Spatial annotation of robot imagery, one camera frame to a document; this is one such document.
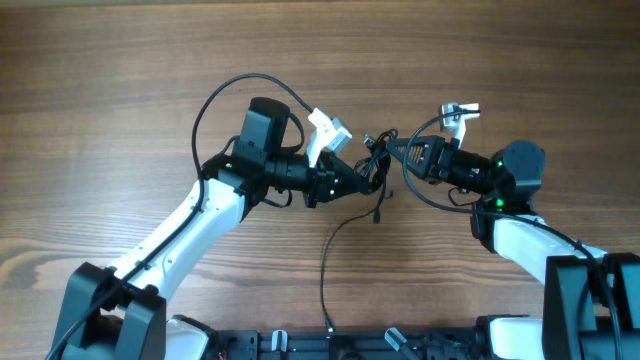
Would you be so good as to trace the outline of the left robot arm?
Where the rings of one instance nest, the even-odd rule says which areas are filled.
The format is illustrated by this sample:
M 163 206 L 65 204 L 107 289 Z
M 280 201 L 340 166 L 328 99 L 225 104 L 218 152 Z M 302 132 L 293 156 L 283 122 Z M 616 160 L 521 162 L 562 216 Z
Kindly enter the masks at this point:
M 226 149 L 195 164 L 197 180 L 179 207 L 131 252 L 104 268 L 76 269 L 65 290 L 51 359 L 205 359 L 222 357 L 215 332 L 167 304 L 195 265 L 235 229 L 270 189 L 299 191 L 307 207 L 354 193 L 370 194 L 381 181 L 336 157 L 351 139 L 336 118 L 309 113 L 309 142 L 283 146 L 295 118 L 274 99 L 251 100 L 239 135 Z

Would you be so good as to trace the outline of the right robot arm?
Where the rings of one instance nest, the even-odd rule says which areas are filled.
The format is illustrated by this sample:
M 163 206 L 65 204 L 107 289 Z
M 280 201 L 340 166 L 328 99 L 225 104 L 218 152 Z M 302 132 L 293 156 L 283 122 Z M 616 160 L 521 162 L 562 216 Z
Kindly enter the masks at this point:
M 467 214 L 473 236 L 518 264 L 544 287 L 539 319 L 480 318 L 488 359 L 636 359 L 639 356 L 639 257 L 589 247 L 551 228 L 535 212 L 544 151 L 515 141 L 486 158 L 457 139 L 395 139 L 389 153 L 404 176 L 479 194 Z

